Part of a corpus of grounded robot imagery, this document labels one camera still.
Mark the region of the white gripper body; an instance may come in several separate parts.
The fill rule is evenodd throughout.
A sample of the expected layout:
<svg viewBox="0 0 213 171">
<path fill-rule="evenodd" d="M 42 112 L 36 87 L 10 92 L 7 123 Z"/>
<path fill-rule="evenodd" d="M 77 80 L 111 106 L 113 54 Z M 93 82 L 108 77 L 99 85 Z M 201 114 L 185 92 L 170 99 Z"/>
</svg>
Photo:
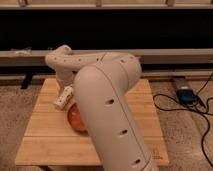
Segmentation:
<svg viewBox="0 0 213 171">
<path fill-rule="evenodd" d="M 56 70 L 56 80 L 60 87 L 66 87 L 73 83 L 74 74 L 69 69 L 57 69 Z"/>
</svg>

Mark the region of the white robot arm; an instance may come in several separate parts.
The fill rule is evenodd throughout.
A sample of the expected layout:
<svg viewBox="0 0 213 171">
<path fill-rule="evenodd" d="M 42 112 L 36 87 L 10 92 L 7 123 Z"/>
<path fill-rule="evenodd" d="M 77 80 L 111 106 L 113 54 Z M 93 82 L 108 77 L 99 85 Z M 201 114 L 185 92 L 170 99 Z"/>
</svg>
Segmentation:
<svg viewBox="0 0 213 171">
<path fill-rule="evenodd" d="M 119 52 L 75 55 L 63 45 L 49 52 L 45 63 L 62 88 L 74 89 L 104 171 L 159 171 L 125 99 L 141 76 L 137 57 Z"/>
</svg>

